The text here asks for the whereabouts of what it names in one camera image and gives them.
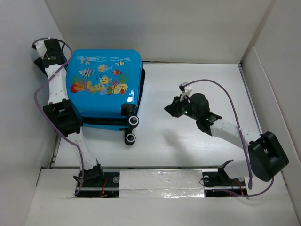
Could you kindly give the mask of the blue child suitcase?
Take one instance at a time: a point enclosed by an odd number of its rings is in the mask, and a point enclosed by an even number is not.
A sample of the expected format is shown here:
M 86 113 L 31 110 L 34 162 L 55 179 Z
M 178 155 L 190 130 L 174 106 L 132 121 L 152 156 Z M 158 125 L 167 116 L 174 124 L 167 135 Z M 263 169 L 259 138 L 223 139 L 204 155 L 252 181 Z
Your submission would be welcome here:
M 123 131 L 133 145 L 133 129 L 145 81 L 141 55 L 128 49 L 77 49 L 67 67 L 68 98 L 85 127 Z

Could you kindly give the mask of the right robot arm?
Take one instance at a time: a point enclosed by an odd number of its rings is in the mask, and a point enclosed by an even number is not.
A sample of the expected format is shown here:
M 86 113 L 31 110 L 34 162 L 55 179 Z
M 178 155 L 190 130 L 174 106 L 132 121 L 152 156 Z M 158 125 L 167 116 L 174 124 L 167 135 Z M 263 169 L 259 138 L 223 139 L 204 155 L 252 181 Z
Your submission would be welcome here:
M 175 118 L 188 116 L 195 120 L 200 131 L 246 150 L 250 163 L 246 171 L 243 172 L 238 164 L 231 164 L 217 173 L 217 179 L 222 185 L 228 185 L 234 178 L 246 177 L 248 174 L 268 182 L 289 164 L 289 159 L 274 133 L 251 132 L 227 122 L 210 111 L 209 102 L 201 93 L 190 97 L 174 97 L 164 110 Z

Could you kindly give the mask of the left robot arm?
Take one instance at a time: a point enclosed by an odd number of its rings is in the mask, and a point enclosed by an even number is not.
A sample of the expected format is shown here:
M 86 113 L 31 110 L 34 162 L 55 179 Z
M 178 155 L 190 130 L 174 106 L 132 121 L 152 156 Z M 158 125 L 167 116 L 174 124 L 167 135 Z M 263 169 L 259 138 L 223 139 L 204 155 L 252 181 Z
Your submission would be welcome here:
M 67 44 L 55 38 L 39 38 L 32 48 L 39 54 L 35 64 L 47 76 L 47 81 L 34 92 L 34 101 L 42 115 L 57 134 L 69 143 L 80 164 L 81 171 L 74 179 L 83 185 L 101 186 L 105 175 L 98 160 L 90 154 L 81 131 L 82 117 L 69 99 L 66 86 L 67 67 L 70 59 L 64 56 Z

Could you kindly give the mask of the metal base rail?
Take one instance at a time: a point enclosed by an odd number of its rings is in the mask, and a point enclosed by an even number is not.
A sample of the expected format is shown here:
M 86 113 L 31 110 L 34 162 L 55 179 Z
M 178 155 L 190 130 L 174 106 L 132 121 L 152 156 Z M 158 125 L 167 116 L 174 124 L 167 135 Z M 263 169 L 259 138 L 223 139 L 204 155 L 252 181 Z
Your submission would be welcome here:
M 105 168 L 102 178 L 81 184 L 78 169 L 48 169 L 41 178 L 50 183 L 55 197 L 67 200 L 204 198 L 207 191 L 213 191 L 216 197 L 230 193 L 247 196 L 244 179 L 208 187 L 210 176 L 217 173 L 217 169 Z

